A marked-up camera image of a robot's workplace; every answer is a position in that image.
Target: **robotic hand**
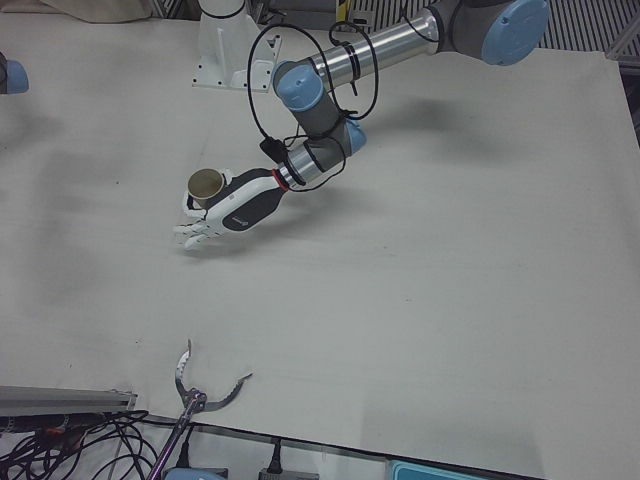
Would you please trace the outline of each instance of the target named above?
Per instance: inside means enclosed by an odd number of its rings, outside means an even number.
[[[7,60],[0,52],[0,95],[24,93],[29,90],[29,80],[24,67],[15,60]]]
[[[182,201],[183,212],[196,221],[173,230],[187,236],[187,250],[228,231],[244,232],[271,214],[286,191],[274,170],[254,168],[237,177],[230,170],[199,170]]]
[[[183,198],[184,212],[196,222],[174,230],[188,236],[187,249],[243,232],[271,214],[285,192],[308,191],[300,187],[344,165],[366,135],[336,106],[328,93],[332,88],[421,53],[454,51],[490,65],[512,65],[535,48],[548,18],[547,0],[441,0],[362,41],[280,63],[272,76],[274,90],[308,139],[289,151],[265,135],[260,147],[276,162],[273,170],[252,169],[237,177],[228,171],[196,172]]]

